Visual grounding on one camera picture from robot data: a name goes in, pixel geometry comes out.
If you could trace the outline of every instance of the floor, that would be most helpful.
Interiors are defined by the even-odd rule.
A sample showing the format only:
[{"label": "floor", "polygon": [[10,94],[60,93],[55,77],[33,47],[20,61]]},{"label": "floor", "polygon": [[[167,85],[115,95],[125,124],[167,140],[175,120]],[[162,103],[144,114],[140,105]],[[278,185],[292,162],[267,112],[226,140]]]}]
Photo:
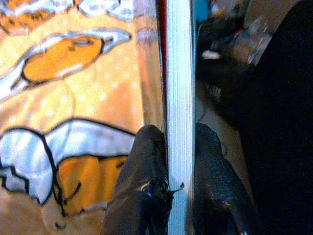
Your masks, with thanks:
[{"label": "floor", "polygon": [[252,198],[239,132],[217,115],[213,105],[206,97],[204,84],[201,82],[196,83],[196,122],[206,124],[218,134],[224,157],[229,160]]}]

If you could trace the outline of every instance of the black fabric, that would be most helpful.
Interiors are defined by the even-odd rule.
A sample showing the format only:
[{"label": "black fabric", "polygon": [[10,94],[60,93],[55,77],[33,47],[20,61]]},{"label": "black fabric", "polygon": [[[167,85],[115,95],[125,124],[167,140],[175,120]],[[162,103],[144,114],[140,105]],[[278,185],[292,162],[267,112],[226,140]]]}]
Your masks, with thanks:
[{"label": "black fabric", "polygon": [[313,234],[313,1],[291,9],[249,80],[230,107],[267,234]]},{"label": "black fabric", "polygon": [[196,124],[194,174],[196,235],[263,234],[244,185],[222,155],[217,134],[200,123]]},{"label": "black fabric", "polygon": [[144,126],[117,179],[102,234],[165,235],[174,193],[167,188],[164,135]]}]

